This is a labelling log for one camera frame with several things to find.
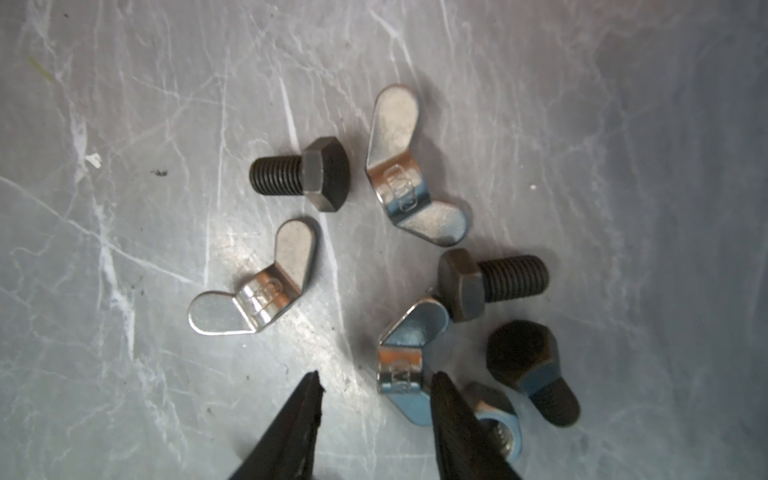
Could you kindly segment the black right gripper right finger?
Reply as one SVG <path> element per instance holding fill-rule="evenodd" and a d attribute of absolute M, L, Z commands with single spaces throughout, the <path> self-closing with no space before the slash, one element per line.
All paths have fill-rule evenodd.
<path fill-rule="evenodd" d="M 430 409 L 441 479 L 521 479 L 445 372 L 432 377 Z"/>

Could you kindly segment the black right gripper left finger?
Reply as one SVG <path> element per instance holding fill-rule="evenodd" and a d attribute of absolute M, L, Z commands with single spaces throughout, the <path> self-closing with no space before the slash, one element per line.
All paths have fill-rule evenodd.
<path fill-rule="evenodd" d="M 306 373 L 230 479 L 312 479 L 323 394 L 319 372 Z"/>

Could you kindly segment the silver wing nut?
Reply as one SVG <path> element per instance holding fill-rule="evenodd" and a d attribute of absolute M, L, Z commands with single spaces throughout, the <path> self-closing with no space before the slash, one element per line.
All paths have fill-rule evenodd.
<path fill-rule="evenodd" d="M 419 119 L 419 102 L 407 86 L 393 84 L 377 96 L 365 171 L 389 221 L 440 247 L 458 244 L 468 219 L 456 205 L 434 200 L 410 144 Z"/>
<path fill-rule="evenodd" d="M 424 349 L 450 324 L 447 308 L 432 296 L 423 297 L 381 334 L 377 345 L 377 390 L 411 423 L 432 424 L 430 387 Z"/>
<path fill-rule="evenodd" d="M 272 325 L 307 287 L 316 241 L 316 231 L 306 221 L 284 222 L 275 236 L 273 263 L 234 293 L 197 295 L 187 310 L 190 327 L 203 336 L 234 336 L 259 333 Z"/>

